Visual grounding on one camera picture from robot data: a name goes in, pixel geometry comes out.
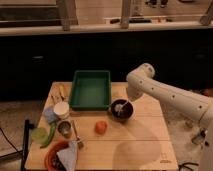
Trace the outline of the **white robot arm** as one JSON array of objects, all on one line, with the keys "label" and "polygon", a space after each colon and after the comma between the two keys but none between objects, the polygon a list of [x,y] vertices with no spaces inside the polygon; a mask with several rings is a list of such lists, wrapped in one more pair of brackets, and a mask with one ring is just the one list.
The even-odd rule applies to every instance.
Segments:
[{"label": "white robot arm", "polygon": [[213,98],[161,83],[153,79],[155,69],[143,63],[126,76],[127,97],[139,99],[144,93],[167,103],[207,130],[199,171],[213,171]]}]

